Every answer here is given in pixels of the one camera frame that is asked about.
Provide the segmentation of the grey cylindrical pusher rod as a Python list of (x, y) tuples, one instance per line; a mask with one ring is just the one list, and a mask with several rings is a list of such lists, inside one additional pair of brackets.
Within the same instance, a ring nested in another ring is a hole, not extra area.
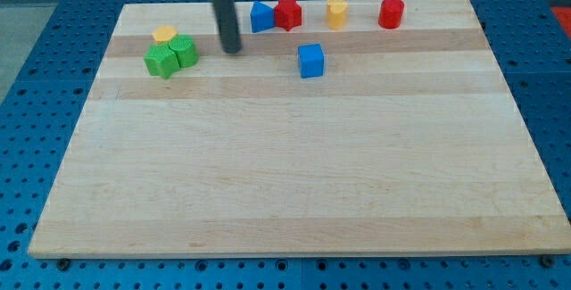
[(242, 49), (235, 0), (211, 0), (218, 26), (219, 41), (226, 54), (237, 54)]

